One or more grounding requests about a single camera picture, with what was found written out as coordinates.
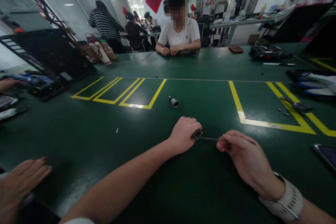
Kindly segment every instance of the green workbench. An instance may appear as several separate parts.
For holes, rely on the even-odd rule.
[[[181,116],[195,117],[204,137],[236,129],[256,139],[274,171],[336,217],[336,176],[309,148],[336,145],[336,106],[311,99],[285,75],[323,66],[298,57],[287,61],[297,64],[293,68],[261,65],[243,48],[236,55],[228,48],[202,49],[191,57],[119,55],[46,103],[27,95],[18,106],[30,110],[0,130],[0,166],[11,170],[47,156],[53,172],[34,193],[64,216],[109,172],[167,139]],[[168,95],[181,103],[178,108]],[[288,107],[279,95],[313,106],[314,114],[283,115]],[[115,220],[144,222],[281,223],[211,140],[198,140],[165,163]]]

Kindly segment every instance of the black chair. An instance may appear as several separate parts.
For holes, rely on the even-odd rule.
[[[289,17],[280,24],[268,25],[263,39],[272,43],[299,42],[307,31],[328,11],[330,3],[301,6],[292,11]]]

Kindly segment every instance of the white t-shirt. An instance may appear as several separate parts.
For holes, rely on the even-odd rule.
[[[165,46],[167,43],[170,48],[182,45],[190,44],[195,40],[200,39],[200,31],[195,19],[188,18],[187,25],[180,33],[174,30],[174,26],[165,26],[161,30],[159,42]]]
[[[219,2],[225,2],[225,1],[226,0],[216,0],[215,4],[217,5],[217,8],[216,8],[216,13],[215,14],[224,12],[225,5],[224,4],[219,4]]]
[[[286,10],[292,5],[295,5],[299,2],[299,0],[294,0],[293,2],[291,0],[282,0],[282,2],[279,5],[283,5],[282,10]]]
[[[204,0],[203,1],[203,15],[210,15],[210,6],[211,4],[209,5],[206,5],[207,2],[210,2],[211,0]]]

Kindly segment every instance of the striped shirt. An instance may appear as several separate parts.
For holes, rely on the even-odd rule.
[[[100,35],[121,41],[119,32],[123,32],[124,28],[111,15],[105,15],[102,11],[94,9],[87,22],[91,27],[97,28]]]

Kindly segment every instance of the phone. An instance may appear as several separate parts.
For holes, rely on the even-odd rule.
[[[312,148],[336,172],[336,147],[315,144]]]

